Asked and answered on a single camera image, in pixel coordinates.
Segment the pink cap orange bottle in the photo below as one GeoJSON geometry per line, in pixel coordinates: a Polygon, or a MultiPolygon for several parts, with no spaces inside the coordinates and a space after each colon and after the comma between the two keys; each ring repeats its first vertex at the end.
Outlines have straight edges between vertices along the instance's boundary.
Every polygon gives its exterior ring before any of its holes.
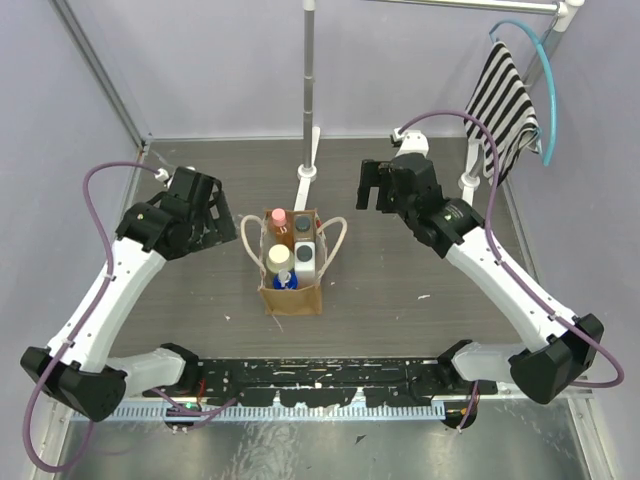
{"type": "Polygon", "coordinates": [[[282,208],[273,209],[269,217],[269,229],[278,244],[294,249],[294,236],[287,212],[282,208]]]}

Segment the clear bottle dark cap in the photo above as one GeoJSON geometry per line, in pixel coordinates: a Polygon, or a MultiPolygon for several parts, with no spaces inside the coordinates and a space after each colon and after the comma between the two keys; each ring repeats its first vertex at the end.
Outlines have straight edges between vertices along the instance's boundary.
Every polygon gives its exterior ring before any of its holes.
{"type": "Polygon", "coordinates": [[[294,242],[315,241],[315,214],[309,212],[295,212],[293,216],[294,242]]]}

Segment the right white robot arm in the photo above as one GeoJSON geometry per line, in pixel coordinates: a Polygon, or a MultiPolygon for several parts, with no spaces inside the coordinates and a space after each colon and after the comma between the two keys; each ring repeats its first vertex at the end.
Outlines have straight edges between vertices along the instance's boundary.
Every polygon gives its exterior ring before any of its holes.
{"type": "Polygon", "coordinates": [[[356,207],[365,210],[372,188],[376,208],[398,215],[423,245],[463,272],[498,307],[519,342],[460,341],[441,355],[444,390],[459,394],[473,381],[515,384],[529,399],[547,404],[592,365],[604,327],[593,314],[577,316],[552,299],[497,242],[483,218],[464,200],[447,198],[431,160],[419,153],[361,164],[356,207]]]}

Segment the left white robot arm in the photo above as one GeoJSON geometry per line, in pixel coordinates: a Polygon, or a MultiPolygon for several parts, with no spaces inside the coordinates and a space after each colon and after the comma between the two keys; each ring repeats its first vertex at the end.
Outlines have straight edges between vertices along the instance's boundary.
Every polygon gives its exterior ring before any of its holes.
{"type": "Polygon", "coordinates": [[[165,190],[125,211],[106,263],[82,302],[44,348],[30,347],[20,364],[43,393],[93,422],[127,397],[168,387],[178,396],[199,388],[199,358],[165,343],[147,354],[112,358],[111,347],[139,297],[170,261],[237,237],[219,179],[179,167],[154,172],[165,190]]]}

